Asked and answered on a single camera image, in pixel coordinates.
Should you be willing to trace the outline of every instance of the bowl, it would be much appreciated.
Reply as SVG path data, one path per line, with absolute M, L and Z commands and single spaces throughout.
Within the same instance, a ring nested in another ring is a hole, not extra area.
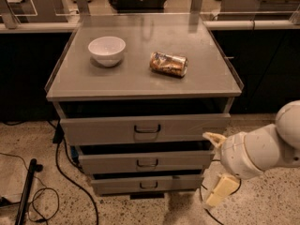
M 99 37 L 90 42 L 88 51 L 105 67 L 112 67 L 124 57 L 126 43 L 120 37 Z

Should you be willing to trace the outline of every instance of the terrazzo floor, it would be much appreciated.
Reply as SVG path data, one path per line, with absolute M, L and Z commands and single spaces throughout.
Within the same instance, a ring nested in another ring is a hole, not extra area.
M 273 114 L 232 115 L 231 123 L 224 135 L 238 131 L 251 131 L 273 122 Z M 47 122 L 27 122 L 18 126 L 0 124 L 0 151 L 21 156 L 28 166 L 32 158 L 43 165 L 36 172 L 47 187 L 59 195 L 59 211 L 48 224 L 96 224 L 93 204 L 88 196 L 63 177 L 55 166 L 56 144 L 53 144 L 54 129 Z M 85 188 L 96 202 L 99 224 L 146 224 L 146 225 L 215 225 L 203 209 L 200 192 L 205 198 L 204 188 L 189 192 L 165 193 L 164 198 L 131 200 L 128 195 L 99 197 L 94 194 L 87 176 L 70 165 L 64 146 L 58 150 L 58 162 L 62 171 Z M 0 194 L 11 196 L 23 191 L 26 169 L 17 157 L 0 155 Z M 218 175 L 225 170 L 219 162 L 212 162 L 205 171 L 203 185 L 212 188 Z M 300 169 L 274 169 L 261 177 L 245 180 L 240 189 L 210 210 L 223 224 L 300 224 Z M 34 179 L 30 200 L 41 183 Z M 57 207 L 57 198 L 51 190 L 44 192 L 36 207 L 47 218 Z M 14 224 L 18 206 L 0 209 L 0 224 Z M 36 224 L 28 220 L 40 217 L 33 208 L 25 218 L 25 224 Z

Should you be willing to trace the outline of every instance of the cabinet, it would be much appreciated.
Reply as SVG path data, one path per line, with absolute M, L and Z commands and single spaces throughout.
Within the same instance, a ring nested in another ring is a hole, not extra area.
M 87 45 L 116 36 L 121 64 L 99 67 Z M 184 55 L 187 75 L 149 69 L 151 52 Z M 67 142 L 98 195 L 190 190 L 213 157 L 205 131 L 222 132 L 241 88 L 214 40 L 189 14 L 85 18 L 47 87 Z

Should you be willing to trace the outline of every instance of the drawer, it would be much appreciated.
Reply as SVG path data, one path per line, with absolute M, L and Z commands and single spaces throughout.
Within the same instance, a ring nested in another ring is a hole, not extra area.
M 86 174 L 203 170 L 214 155 L 202 142 L 82 146 L 77 150 Z
M 200 141 L 209 130 L 222 133 L 230 115 L 189 114 L 62 119 L 71 145 Z
M 97 195 L 163 192 L 190 190 L 201 186 L 203 177 L 199 174 L 153 175 L 145 177 L 123 177 L 92 180 Z

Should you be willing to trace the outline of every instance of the gold can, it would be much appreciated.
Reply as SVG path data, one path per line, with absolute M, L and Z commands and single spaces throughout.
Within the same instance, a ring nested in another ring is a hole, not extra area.
M 184 56 L 172 56 L 162 52 L 152 52 L 150 68 L 154 71 L 183 78 L 188 69 L 188 59 Z

